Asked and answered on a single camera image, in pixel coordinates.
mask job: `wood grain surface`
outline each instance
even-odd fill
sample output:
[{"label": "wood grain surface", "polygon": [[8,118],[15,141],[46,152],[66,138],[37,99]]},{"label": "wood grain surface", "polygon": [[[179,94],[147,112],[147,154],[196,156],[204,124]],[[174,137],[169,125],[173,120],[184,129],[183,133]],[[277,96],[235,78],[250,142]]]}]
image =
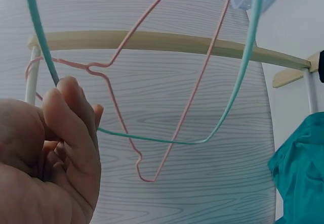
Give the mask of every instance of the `wood grain surface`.
[{"label": "wood grain surface", "polygon": [[[130,29],[153,0],[37,0],[46,32]],[[163,0],[140,30],[211,37],[225,0]],[[245,42],[246,12],[229,9],[220,39]],[[0,0],[2,98],[23,100],[24,70],[33,35],[25,0]],[[105,62],[113,50],[55,51],[82,63]],[[106,73],[130,133],[170,139],[200,72],[203,55],[125,50]],[[206,137],[216,125],[240,66],[239,59],[212,57],[179,140]],[[103,80],[58,65],[74,75],[92,103],[105,107],[101,127],[122,131]],[[53,87],[40,66],[38,90]],[[102,160],[100,198],[92,220],[106,223],[273,223],[275,188],[267,168],[274,151],[268,96],[259,63],[251,62],[223,126],[204,145],[176,145],[157,182],[135,172],[137,155],[127,139],[98,133]],[[166,144],[135,141],[144,176],[153,177]]]}]

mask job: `teal cloth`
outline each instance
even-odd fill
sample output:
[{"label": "teal cloth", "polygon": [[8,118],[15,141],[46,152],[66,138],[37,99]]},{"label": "teal cloth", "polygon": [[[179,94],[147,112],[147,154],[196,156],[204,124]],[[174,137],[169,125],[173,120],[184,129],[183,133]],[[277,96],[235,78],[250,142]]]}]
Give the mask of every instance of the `teal cloth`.
[{"label": "teal cloth", "polygon": [[276,224],[324,223],[324,112],[309,115],[268,166],[283,199]]}]

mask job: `finger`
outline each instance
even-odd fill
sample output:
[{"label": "finger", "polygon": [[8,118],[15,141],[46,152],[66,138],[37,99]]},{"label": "finger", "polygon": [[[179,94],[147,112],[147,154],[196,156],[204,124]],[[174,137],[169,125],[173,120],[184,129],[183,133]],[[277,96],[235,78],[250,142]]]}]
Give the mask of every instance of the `finger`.
[{"label": "finger", "polygon": [[49,152],[54,151],[57,144],[58,144],[58,142],[48,142],[48,141],[44,142],[42,152],[41,152],[39,159],[37,161],[37,168],[38,168],[37,177],[40,180],[44,180],[44,173],[46,171],[45,163],[46,163],[47,156],[48,156]]},{"label": "finger", "polygon": [[89,135],[98,150],[97,128],[95,126],[95,112],[86,100],[83,89],[80,88],[76,79],[67,76],[59,81],[57,89],[61,92],[69,108],[85,123]]},{"label": "finger", "polygon": [[83,173],[93,174],[99,159],[87,127],[56,88],[44,96],[43,112],[47,126],[66,142],[65,150],[72,164]]}]

